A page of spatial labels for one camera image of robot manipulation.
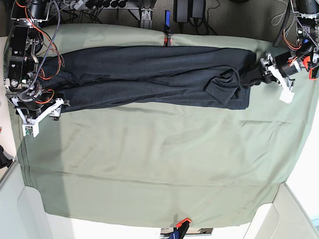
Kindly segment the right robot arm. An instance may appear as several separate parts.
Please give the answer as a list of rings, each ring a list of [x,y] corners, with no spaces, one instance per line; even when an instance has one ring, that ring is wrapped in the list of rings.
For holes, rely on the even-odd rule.
[[[49,20],[55,0],[15,0],[11,19],[14,21],[4,50],[4,87],[6,98],[21,117],[26,134],[35,133],[45,117],[58,120],[65,103],[45,82],[58,75],[64,59],[54,40],[60,23],[52,36],[41,29]]]

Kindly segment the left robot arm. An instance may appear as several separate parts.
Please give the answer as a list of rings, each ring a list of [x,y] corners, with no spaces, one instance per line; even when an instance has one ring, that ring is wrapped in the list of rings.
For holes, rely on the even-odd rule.
[[[290,16],[293,16],[297,24],[296,45],[287,40],[287,23]],[[254,68],[242,75],[243,87],[276,82],[291,92],[294,80],[290,77],[302,69],[308,72],[310,80],[319,78],[319,2],[317,0],[288,1],[284,20],[273,46],[277,47],[281,39],[289,51],[276,57],[267,53]]]

